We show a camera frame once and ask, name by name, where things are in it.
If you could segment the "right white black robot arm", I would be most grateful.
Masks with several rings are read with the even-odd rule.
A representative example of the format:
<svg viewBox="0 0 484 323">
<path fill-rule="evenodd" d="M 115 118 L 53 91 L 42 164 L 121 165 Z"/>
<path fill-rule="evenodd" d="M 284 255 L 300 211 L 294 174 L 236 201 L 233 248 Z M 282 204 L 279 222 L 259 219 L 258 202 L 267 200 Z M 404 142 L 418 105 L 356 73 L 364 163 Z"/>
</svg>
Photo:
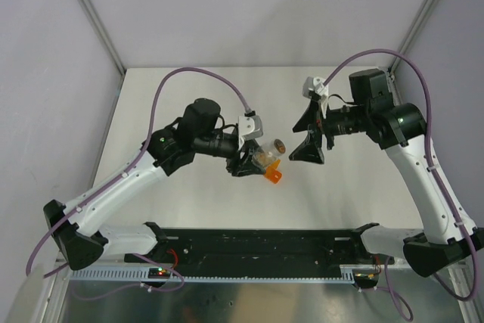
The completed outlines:
<svg viewBox="0 0 484 323">
<path fill-rule="evenodd" d="M 452 214 L 447 196 L 455 197 L 445 174 L 434 173 L 439 161 L 434 149 L 426 149 L 427 124 L 413 104 L 396 105 L 382 70 L 369 69 L 349 76 L 352 101 L 332 110 L 329 88 L 321 77 L 308 77 L 302 94 L 309 106 L 293 127 L 306 139 L 289 156 L 292 161 L 324 163 L 324 150 L 334 147 L 340 135 L 363 132 L 385 151 L 402 176 L 423 224 L 421 230 L 385 228 L 370 224 L 349 245 L 350 256 L 366 263 L 376 254 L 405 259 L 421 277 L 435 275 L 483 248 L 483 229 L 464 211 L 458 200 Z"/>
</svg>

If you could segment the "aluminium side rail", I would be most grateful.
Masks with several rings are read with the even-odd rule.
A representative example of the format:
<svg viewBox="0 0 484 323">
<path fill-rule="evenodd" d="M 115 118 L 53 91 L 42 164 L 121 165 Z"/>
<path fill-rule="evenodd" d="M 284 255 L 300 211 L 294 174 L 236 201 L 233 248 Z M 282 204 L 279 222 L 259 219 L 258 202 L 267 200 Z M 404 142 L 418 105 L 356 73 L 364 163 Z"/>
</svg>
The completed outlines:
<svg viewBox="0 0 484 323">
<path fill-rule="evenodd" d="M 475 224 L 458 202 L 435 155 L 430 118 L 413 104 L 390 103 L 383 115 L 393 136 L 383 150 L 393 162 L 417 207 L 423 228 L 376 226 L 361 239 L 372 253 L 405 259 L 428 276 L 467 257 Z"/>
</svg>

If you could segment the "right aluminium frame post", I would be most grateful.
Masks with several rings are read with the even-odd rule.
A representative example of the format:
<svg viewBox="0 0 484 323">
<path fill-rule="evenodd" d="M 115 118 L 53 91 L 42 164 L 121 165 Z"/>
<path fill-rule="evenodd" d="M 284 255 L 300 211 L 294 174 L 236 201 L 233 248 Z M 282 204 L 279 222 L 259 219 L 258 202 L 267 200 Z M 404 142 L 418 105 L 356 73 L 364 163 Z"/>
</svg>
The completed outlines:
<svg viewBox="0 0 484 323">
<path fill-rule="evenodd" d="M 420 7 L 415 14 L 411 25 L 405 33 L 403 40 L 400 42 L 397 52 L 403 55 L 408 55 L 409 51 L 417 41 L 418 36 L 424 30 L 427 21 L 430 19 L 433 11 L 440 0 L 423 0 Z"/>
</svg>

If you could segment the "left aluminium frame post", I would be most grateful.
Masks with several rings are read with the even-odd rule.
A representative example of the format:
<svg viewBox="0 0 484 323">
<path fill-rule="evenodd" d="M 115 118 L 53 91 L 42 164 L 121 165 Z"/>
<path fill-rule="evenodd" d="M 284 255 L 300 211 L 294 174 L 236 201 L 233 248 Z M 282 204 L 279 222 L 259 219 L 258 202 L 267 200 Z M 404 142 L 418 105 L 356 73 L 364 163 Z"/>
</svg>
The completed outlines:
<svg viewBox="0 0 484 323">
<path fill-rule="evenodd" d="M 126 67 L 124 66 L 121 57 L 119 56 L 119 53 L 116 50 L 116 47 L 107 31 L 107 28 L 99 16 L 99 13 L 97 12 L 92 0 L 77 1 L 88 22 L 90 23 L 95 35 L 98 37 L 102 47 L 107 52 L 109 59 L 115 66 L 117 72 L 121 76 L 125 76 Z"/>
</svg>

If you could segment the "aluminium frame post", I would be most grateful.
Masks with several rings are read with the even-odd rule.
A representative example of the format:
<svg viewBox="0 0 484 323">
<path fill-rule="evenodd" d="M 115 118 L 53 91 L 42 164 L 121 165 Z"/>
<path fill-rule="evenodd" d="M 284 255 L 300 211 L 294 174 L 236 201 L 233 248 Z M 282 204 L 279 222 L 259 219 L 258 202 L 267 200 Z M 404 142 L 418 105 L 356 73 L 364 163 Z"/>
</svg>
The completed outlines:
<svg viewBox="0 0 484 323">
<path fill-rule="evenodd" d="M 121 57 L 119 56 L 119 53 L 116 50 L 116 47 L 107 31 L 107 28 L 99 16 L 99 13 L 97 12 L 92 0 L 77 1 L 88 22 L 90 23 L 95 35 L 98 37 L 102 47 L 107 52 L 109 59 L 115 66 L 117 72 L 121 76 L 125 76 L 126 67 L 124 66 Z"/>
<path fill-rule="evenodd" d="M 409 51 L 417 41 L 418 36 L 424 30 L 427 21 L 430 19 L 433 11 L 440 0 L 423 0 L 420 7 L 415 14 L 411 25 L 405 33 L 403 40 L 400 42 L 397 52 L 403 55 L 408 55 Z"/>
</svg>

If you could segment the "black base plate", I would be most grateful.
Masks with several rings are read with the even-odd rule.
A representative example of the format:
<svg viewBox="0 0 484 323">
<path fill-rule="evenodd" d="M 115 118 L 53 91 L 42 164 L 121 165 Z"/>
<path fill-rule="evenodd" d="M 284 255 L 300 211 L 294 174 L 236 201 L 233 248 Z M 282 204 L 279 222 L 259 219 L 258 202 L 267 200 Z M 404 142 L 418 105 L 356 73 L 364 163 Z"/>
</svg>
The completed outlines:
<svg viewBox="0 0 484 323">
<path fill-rule="evenodd" d="M 271 230 L 165 228 L 145 257 L 175 265 L 177 272 L 285 272 L 301 277 L 316 271 L 335 272 L 343 265 L 374 266 L 383 254 L 364 248 L 360 229 Z"/>
</svg>

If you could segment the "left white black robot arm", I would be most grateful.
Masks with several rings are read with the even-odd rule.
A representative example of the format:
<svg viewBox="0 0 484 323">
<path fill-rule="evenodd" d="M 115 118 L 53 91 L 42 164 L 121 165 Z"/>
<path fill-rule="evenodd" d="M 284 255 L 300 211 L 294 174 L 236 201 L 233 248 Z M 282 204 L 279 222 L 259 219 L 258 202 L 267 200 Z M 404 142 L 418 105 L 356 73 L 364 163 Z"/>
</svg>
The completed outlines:
<svg viewBox="0 0 484 323">
<path fill-rule="evenodd" d="M 168 244 L 156 223 L 116 227 L 106 221 L 141 191 L 192 163 L 196 154 L 225 159 L 226 169 L 234 177 L 264 174 L 253 161 L 259 146 L 256 140 L 263 134 L 259 116 L 246 113 L 226 133 L 216 125 L 220 112 L 216 102 L 197 99 L 183 116 L 148 136 L 139 153 L 107 181 L 66 204 L 52 200 L 45 205 L 51 236 L 71 270 L 115 255 L 162 260 Z"/>
</svg>

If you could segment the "clear pill bottle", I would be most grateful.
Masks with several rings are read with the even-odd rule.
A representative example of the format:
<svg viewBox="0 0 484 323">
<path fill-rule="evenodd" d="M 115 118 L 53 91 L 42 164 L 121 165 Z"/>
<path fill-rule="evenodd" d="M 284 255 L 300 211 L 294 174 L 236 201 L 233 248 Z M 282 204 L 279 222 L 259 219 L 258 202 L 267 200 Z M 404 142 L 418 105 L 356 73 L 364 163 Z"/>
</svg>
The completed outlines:
<svg viewBox="0 0 484 323">
<path fill-rule="evenodd" d="M 278 154 L 277 151 L 274 149 L 273 141 L 274 139 L 271 141 L 267 141 L 266 143 L 261 145 L 259 152 L 253 157 L 253 160 L 264 169 L 266 169 L 267 166 L 283 156 Z"/>
</svg>

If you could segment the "orange pill organizer box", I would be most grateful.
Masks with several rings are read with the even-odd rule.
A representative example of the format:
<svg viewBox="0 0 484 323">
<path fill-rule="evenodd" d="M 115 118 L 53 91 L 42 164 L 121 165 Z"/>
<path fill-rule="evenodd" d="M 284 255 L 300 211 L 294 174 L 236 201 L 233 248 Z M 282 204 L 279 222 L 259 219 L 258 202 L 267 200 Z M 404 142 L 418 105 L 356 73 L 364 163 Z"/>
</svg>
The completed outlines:
<svg viewBox="0 0 484 323">
<path fill-rule="evenodd" d="M 277 159 L 265 169 L 264 177 L 273 184 L 279 183 L 279 181 L 282 179 L 282 173 L 278 170 L 280 163 L 281 160 Z"/>
</svg>

